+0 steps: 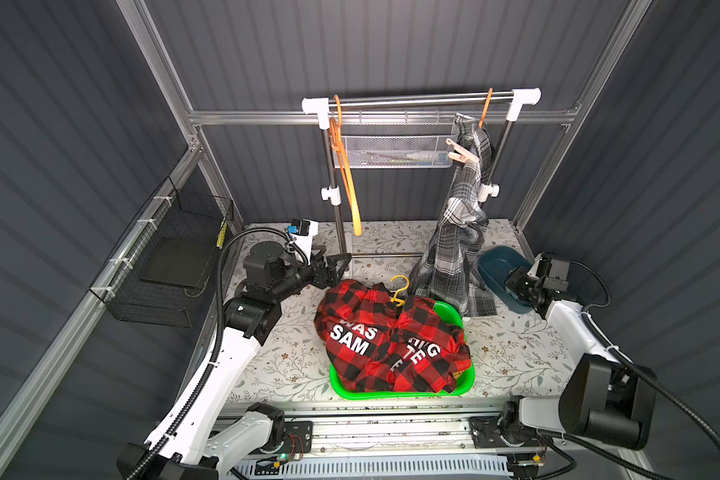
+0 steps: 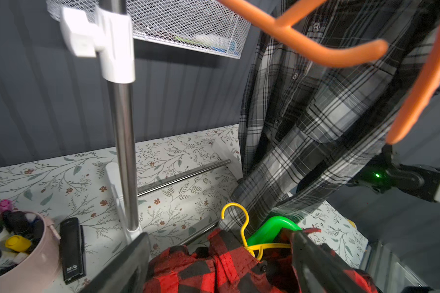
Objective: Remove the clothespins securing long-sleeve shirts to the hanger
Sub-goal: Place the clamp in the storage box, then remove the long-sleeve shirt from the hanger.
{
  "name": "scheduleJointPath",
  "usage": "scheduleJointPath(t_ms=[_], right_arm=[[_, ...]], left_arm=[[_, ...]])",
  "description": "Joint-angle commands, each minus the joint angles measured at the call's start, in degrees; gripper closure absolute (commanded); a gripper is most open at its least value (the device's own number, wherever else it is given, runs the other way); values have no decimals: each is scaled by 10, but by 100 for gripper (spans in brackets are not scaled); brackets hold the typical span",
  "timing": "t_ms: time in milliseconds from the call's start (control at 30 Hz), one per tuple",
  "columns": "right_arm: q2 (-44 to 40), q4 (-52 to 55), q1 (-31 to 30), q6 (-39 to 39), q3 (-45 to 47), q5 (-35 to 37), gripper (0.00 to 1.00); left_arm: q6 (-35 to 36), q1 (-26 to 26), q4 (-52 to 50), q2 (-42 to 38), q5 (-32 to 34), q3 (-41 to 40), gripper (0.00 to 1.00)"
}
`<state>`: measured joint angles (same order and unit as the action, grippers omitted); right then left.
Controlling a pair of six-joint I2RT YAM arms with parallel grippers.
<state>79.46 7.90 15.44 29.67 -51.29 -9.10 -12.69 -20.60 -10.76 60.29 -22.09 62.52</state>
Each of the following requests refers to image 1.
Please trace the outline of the yellow plastic hanger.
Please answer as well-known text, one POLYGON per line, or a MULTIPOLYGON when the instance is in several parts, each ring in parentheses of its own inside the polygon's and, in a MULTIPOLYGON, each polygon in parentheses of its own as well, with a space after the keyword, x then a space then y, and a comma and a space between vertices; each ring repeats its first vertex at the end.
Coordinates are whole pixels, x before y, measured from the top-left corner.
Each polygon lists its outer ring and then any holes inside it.
POLYGON ((395 275, 390 279, 391 283, 395 283, 397 281, 402 281, 402 284, 394 290, 389 302, 393 303, 396 307, 402 307, 405 304, 405 299, 403 299, 401 295, 408 290, 410 280, 406 275, 395 275))

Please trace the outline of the orange plastic hanger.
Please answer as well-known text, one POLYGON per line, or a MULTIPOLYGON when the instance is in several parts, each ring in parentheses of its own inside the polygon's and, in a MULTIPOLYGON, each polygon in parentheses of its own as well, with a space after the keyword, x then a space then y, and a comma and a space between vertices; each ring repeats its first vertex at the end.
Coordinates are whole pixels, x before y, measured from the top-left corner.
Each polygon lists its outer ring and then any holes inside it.
POLYGON ((336 107, 336 117, 329 119, 331 146, 338 158, 339 170, 341 172, 345 192, 347 194, 347 199, 351 211, 353 234, 355 236, 361 236, 363 233, 362 219, 359 211, 359 205, 356 196, 354 178, 350 167, 350 161, 343 141, 343 111, 340 97, 338 95, 334 96, 334 102, 336 107))

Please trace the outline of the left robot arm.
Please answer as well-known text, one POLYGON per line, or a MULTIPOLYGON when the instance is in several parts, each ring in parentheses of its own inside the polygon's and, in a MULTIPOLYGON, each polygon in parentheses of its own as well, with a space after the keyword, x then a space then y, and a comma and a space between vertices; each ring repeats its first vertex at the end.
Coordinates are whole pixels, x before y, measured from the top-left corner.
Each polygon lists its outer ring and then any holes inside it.
POLYGON ((219 479, 251 452, 277 450, 285 436, 281 409, 255 403, 233 425, 213 427, 229 395, 282 316, 283 302, 305 287, 338 285, 352 256, 329 255, 313 238, 318 224, 296 220, 251 247, 244 281, 232 298, 215 297, 212 345, 176 403, 140 444, 122 450, 117 468, 124 479, 219 479))

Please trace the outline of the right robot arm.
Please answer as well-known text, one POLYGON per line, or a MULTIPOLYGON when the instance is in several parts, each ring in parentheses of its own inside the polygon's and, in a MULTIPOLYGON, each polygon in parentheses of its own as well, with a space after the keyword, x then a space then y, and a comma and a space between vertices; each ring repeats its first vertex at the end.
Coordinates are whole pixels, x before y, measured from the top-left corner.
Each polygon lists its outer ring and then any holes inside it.
POLYGON ((610 305, 582 303, 568 290, 573 261, 550 253, 534 261, 505 261, 482 269, 495 293, 510 305, 538 313, 563 340, 576 366, 558 396, 513 396, 504 405, 495 431, 509 447, 535 441, 554 449, 557 440, 574 443, 646 479, 658 473, 609 452, 631 451, 648 442, 655 402, 662 396, 685 414, 720 454, 720 434, 688 404, 662 385, 649 368, 635 364, 611 341, 592 317, 593 310, 610 305))

